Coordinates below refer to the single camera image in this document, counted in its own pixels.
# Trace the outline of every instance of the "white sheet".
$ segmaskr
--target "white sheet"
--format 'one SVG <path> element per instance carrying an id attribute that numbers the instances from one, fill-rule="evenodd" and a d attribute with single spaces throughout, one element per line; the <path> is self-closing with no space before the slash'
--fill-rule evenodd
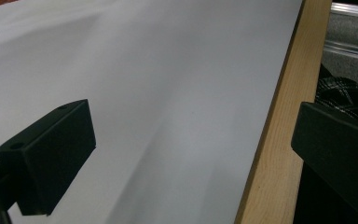
<path id="1" fill-rule="evenodd" d="M 97 138 L 53 214 L 13 223 L 232 223 L 300 4 L 0 7 L 0 145 L 86 98 Z"/>

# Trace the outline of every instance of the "light wood board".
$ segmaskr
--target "light wood board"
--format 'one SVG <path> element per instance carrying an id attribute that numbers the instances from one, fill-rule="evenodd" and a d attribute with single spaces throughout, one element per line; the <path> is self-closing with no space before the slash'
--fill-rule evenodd
<path id="1" fill-rule="evenodd" d="M 302 160 L 290 143 L 299 105 L 313 102 L 331 0 L 305 0 L 235 223 L 292 223 Z"/>

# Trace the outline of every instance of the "black object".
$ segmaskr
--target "black object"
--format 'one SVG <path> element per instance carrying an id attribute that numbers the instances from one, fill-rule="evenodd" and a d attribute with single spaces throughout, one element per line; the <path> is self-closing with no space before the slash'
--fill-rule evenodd
<path id="1" fill-rule="evenodd" d="M 302 103 L 292 148 L 358 212 L 358 120 L 332 108 Z"/>
<path id="2" fill-rule="evenodd" d="M 17 202 L 23 215 L 50 215 L 95 148 L 87 100 L 62 105 L 0 146 L 0 223 Z"/>

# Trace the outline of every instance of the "black bracket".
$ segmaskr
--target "black bracket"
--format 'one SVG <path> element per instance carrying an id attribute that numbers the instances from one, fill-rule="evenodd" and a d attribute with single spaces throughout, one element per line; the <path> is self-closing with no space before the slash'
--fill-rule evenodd
<path id="1" fill-rule="evenodd" d="M 62 105 L 0 146 L 0 223 L 17 202 L 50 215 L 96 145 L 87 100 Z"/>

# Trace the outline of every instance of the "plaid fabric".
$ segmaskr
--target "plaid fabric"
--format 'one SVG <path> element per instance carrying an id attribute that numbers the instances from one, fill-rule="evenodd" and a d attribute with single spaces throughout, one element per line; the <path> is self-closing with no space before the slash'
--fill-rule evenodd
<path id="1" fill-rule="evenodd" d="M 358 84 L 345 77 L 320 78 L 315 102 L 358 119 Z"/>

